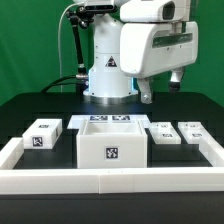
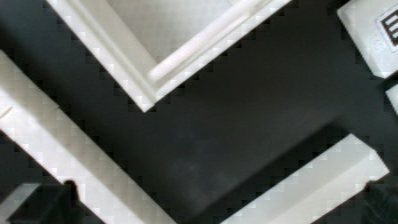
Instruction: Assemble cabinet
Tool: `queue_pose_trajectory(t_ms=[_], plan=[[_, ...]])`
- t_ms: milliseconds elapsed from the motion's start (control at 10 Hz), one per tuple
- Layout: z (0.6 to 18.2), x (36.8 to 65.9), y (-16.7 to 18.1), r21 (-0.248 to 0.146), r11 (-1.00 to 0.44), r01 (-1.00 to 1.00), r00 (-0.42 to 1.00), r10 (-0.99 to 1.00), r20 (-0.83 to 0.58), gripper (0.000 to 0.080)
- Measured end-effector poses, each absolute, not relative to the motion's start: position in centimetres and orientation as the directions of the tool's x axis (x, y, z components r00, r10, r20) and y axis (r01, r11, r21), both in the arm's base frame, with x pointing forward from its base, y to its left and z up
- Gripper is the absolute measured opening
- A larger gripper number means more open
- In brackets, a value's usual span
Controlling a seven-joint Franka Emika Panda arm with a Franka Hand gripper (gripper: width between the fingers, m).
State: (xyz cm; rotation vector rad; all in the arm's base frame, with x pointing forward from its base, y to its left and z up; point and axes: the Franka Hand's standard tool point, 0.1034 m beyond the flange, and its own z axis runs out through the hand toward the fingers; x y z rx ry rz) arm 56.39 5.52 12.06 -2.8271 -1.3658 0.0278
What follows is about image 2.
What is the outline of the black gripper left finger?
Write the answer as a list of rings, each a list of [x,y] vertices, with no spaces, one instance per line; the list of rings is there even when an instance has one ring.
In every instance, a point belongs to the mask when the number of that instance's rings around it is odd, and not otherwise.
[[[80,224],[78,193],[64,184],[23,183],[0,202],[0,224]]]

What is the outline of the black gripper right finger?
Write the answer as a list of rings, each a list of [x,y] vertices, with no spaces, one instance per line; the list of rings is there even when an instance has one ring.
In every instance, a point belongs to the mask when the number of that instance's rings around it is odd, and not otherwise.
[[[398,224],[398,184],[369,181],[359,224]]]

